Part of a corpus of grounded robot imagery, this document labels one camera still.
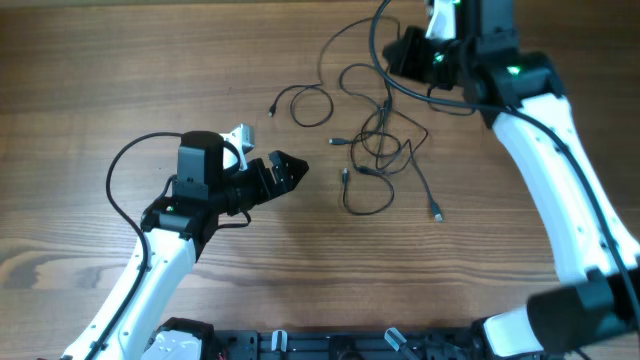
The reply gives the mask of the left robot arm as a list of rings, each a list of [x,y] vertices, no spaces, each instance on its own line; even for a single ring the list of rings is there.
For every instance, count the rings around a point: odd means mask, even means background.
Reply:
[[[242,141],[209,131],[179,135],[177,172],[129,224],[138,242],[122,275],[66,359],[224,359],[214,327],[172,318],[161,322],[178,285],[199,260],[223,214],[250,210],[293,191],[309,170],[282,151],[246,161]]]

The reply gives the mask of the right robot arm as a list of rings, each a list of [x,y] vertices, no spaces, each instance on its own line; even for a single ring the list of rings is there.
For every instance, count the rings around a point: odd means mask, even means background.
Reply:
[[[639,329],[639,244],[582,147],[564,85],[541,52],[524,53],[511,0],[430,1],[371,58],[399,92],[414,80],[449,90],[511,155],[549,237],[560,287],[473,323],[468,356],[562,356]]]

